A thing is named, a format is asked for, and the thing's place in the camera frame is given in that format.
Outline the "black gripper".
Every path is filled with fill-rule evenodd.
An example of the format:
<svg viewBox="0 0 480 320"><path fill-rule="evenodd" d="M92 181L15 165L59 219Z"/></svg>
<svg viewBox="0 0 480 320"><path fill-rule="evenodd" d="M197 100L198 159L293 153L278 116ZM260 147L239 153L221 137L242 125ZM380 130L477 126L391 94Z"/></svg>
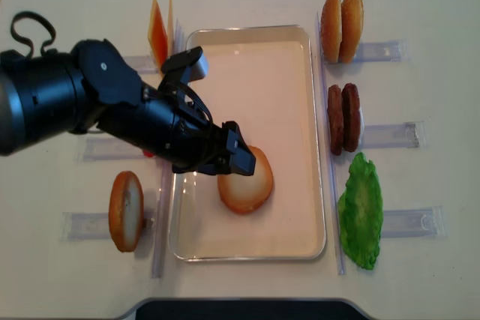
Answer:
<svg viewBox="0 0 480 320"><path fill-rule="evenodd" d="M165 158L172 163L172 172L200 172L207 175L237 174L252 176L256 158L240 134L234 121L203 124L188 118L184 112L164 112Z"/></svg>

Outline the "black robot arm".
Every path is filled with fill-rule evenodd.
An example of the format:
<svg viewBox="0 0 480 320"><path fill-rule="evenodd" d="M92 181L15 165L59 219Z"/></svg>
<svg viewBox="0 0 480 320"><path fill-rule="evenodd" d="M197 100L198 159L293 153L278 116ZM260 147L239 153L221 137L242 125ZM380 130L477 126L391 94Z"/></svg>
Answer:
<svg viewBox="0 0 480 320"><path fill-rule="evenodd" d="M160 85L148 85L107 40L37 58L3 52L1 154L97 127L168 160L175 173L252 175L256 159L237 123L216 125L190 87L208 71L202 48L173 55L162 71Z"/></svg>

